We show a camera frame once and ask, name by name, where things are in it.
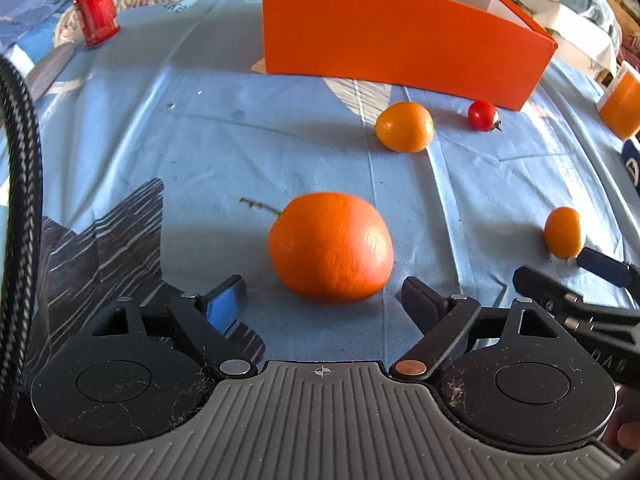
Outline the small orange fruit right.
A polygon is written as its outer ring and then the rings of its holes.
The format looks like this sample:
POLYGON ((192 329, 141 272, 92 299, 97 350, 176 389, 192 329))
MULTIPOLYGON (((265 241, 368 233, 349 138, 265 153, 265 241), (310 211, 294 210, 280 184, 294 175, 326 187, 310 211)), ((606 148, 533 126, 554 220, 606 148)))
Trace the small orange fruit right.
POLYGON ((582 218, 570 207, 551 211, 544 224, 544 244, 552 256, 562 260, 576 258, 585 246, 582 218))

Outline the small orange fruit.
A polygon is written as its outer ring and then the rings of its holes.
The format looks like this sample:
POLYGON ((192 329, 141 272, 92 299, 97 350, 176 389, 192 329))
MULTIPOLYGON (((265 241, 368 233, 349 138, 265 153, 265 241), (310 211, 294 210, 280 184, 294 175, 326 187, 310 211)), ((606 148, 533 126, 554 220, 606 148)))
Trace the small orange fruit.
POLYGON ((544 244, 552 256, 562 260, 576 258, 585 246, 582 218, 570 207, 551 211, 544 224, 544 244))
POLYGON ((398 102, 378 116, 374 131, 380 142, 397 153, 426 150, 435 135, 434 120, 421 104, 398 102))

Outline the blue patterned tablecloth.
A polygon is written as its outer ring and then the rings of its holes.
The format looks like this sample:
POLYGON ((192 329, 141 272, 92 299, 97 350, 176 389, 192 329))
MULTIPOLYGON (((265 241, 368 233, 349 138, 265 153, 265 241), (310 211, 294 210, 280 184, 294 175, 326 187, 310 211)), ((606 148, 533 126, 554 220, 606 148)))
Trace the blue patterned tablecloth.
POLYGON ((78 48, 38 102, 43 158, 40 283, 24 378, 119 296, 208 292, 233 274, 246 303, 226 333, 258 360, 395 361, 419 331, 396 299, 414 275, 444 295, 510 304, 532 266, 594 304, 632 299, 541 237, 576 209, 588 243, 639 259, 639 197, 622 144, 596 111, 600 88, 551 63, 500 130, 479 133, 464 99, 367 81, 266 75, 259 0, 190 0, 122 14, 122 29, 78 48), (435 135, 397 153, 374 126, 398 102, 424 106, 435 135), (271 265, 269 211, 310 192, 359 196, 394 246, 384 290, 318 306, 271 265))

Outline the large orange tomato lower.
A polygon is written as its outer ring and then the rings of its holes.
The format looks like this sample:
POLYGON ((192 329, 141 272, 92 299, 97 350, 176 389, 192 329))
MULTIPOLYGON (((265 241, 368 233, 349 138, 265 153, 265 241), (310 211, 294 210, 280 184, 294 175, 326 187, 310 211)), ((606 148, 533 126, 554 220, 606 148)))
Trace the large orange tomato lower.
POLYGON ((350 304, 374 296, 390 279, 390 231, 366 200, 339 192, 308 193, 281 210, 247 197, 240 201, 276 217, 268 233, 270 260, 296 295, 350 304))

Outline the orange lidded plastic container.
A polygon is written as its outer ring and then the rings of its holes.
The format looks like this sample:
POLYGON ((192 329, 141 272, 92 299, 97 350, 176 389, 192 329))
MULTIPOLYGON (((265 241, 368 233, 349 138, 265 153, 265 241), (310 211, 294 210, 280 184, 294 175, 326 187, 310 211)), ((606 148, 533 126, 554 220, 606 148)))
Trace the orange lidded plastic container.
POLYGON ((638 70, 624 61, 597 102, 597 111, 605 125, 623 141, 635 136, 640 127, 638 70))

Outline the red cherry tomato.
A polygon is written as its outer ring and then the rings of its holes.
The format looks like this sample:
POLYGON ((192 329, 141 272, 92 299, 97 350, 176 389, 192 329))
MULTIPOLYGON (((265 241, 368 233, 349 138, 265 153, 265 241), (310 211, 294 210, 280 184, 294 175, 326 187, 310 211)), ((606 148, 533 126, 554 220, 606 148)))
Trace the red cherry tomato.
POLYGON ((501 129, 498 108, 487 101, 474 101, 468 108, 468 121, 476 131, 491 132, 501 129))

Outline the orange cardboard box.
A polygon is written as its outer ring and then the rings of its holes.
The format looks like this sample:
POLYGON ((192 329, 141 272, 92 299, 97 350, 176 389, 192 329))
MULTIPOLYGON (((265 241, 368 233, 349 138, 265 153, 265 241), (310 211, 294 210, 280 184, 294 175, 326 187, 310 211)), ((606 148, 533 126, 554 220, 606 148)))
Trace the orange cardboard box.
POLYGON ((266 70, 520 110, 558 44, 511 0, 262 0, 266 70))

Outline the red soda can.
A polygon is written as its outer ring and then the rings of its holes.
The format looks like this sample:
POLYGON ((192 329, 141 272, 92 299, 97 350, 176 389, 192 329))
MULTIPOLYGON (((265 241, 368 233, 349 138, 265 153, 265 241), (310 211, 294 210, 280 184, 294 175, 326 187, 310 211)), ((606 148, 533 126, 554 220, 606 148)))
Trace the red soda can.
POLYGON ((73 0, 88 48, 104 44, 120 32, 114 0, 73 0))

